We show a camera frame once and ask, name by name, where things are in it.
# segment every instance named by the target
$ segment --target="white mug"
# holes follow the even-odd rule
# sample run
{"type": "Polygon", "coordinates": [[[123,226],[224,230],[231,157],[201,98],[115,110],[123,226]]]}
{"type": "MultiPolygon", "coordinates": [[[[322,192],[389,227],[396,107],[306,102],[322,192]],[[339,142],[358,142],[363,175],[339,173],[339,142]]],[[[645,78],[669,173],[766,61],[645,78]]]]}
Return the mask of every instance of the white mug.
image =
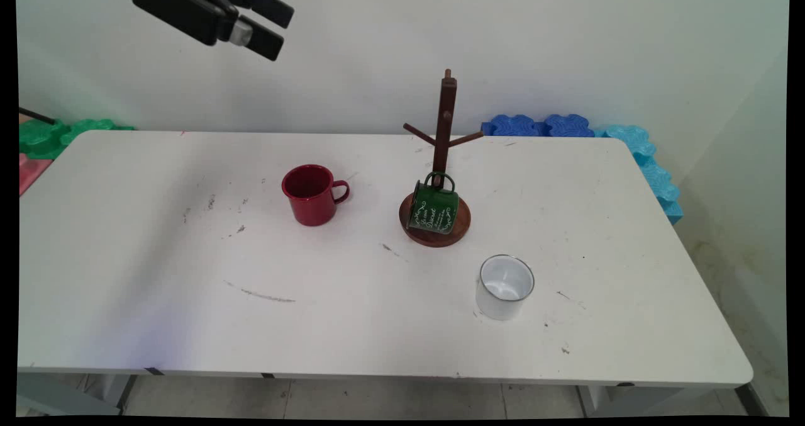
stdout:
{"type": "Polygon", "coordinates": [[[523,300],[534,291],[534,274],[529,266],[508,254],[496,254],[480,265],[475,302],[496,320],[509,320],[520,311],[523,300]]]}

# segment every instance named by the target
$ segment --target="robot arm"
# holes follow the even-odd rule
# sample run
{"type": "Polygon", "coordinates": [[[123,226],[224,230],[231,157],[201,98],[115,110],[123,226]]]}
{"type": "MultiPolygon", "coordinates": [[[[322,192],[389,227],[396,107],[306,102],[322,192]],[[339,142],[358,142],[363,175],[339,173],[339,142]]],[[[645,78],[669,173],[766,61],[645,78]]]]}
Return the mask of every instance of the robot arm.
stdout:
{"type": "Polygon", "coordinates": [[[275,61],[284,38],[238,8],[252,9],[260,16],[287,28],[294,8],[280,0],[132,0],[138,8],[207,45],[217,41],[247,47],[275,61]]]}

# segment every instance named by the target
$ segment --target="green mug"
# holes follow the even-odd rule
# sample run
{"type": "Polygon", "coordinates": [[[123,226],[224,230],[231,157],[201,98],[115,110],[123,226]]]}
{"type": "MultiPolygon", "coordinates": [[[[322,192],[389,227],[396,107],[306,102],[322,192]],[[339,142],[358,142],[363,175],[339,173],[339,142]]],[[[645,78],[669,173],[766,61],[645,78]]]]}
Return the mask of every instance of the green mug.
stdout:
{"type": "Polygon", "coordinates": [[[406,228],[419,228],[434,233],[449,234],[455,224],[455,214],[457,213],[458,193],[455,193],[455,183],[452,177],[440,171],[433,171],[428,177],[425,177],[425,182],[416,181],[406,228]],[[428,185],[428,180],[434,175],[450,179],[451,190],[447,191],[447,189],[428,185]]]}

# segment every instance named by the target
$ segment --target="wooden post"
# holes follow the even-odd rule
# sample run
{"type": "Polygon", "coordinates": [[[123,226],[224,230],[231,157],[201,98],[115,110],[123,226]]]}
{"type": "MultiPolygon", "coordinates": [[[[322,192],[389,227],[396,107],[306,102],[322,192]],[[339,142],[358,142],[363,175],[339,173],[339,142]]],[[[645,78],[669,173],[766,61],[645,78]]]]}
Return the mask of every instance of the wooden post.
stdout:
{"type": "MultiPolygon", "coordinates": [[[[433,151],[433,170],[447,171],[448,168],[448,148],[450,147],[450,130],[452,128],[452,117],[455,111],[455,93],[457,92],[458,82],[450,75],[450,70],[445,70],[445,78],[442,79],[442,90],[439,95],[439,116],[436,119],[436,147],[433,151]]],[[[442,188],[443,179],[441,176],[433,177],[434,187],[442,188]]]]}
{"type": "MultiPolygon", "coordinates": [[[[406,123],[402,127],[422,138],[434,146],[433,150],[433,171],[445,173],[448,168],[448,149],[461,143],[471,142],[476,138],[484,136],[483,132],[473,133],[466,137],[450,140],[450,130],[452,128],[452,117],[455,111],[455,93],[457,92],[458,82],[452,78],[450,70],[445,70],[445,78],[442,79],[442,88],[439,95],[439,115],[436,117],[436,139],[429,137],[426,133],[418,130],[406,123]]],[[[441,176],[433,176],[434,187],[442,188],[443,179],[441,176]]]]}

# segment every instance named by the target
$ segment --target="wooden mug tree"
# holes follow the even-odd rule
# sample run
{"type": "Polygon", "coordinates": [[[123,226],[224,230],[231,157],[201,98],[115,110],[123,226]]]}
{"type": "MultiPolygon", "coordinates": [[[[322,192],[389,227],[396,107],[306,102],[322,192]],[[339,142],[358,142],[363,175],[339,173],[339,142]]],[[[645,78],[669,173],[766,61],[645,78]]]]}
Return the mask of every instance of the wooden mug tree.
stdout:
{"type": "MultiPolygon", "coordinates": [[[[450,140],[450,129],[452,127],[453,111],[455,110],[455,90],[458,84],[450,75],[450,70],[445,70],[445,78],[442,79],[442,88],[439,97],[439,115],[436,119],[436,139],[429,137],[428,134],[423,133],[412,125],[404,124],[402,127],[405,130],[413,133],[417,137],[422,138],[425,142],[433,145],[433,170],[445,173],[448,167],[448,149],[453,146],[460,145],[461,143],[471,142],[477,138],[483,137],[483,132],[475,132],[466,137],[460,137],[455,140],[450,140]]],[[[441,176],[433,177],[434,187],[442,188],[445,182],[441,176]]],[[[459,199],[458,213],[455,215],[455,224],[451,233],[439,234],[425,231],[423,229],[408,228],[408,216],[411,211],[411,200],[414,194],[411,193],[406,196],[402,201],[399,209],[400,224],[408,237],[411,237],[414,242],[429,247],[446,247],[455,242],[459,242],[467,230],[472,216],[469,213],[469,207],[464,202],[464,199],[459,199]]]]}

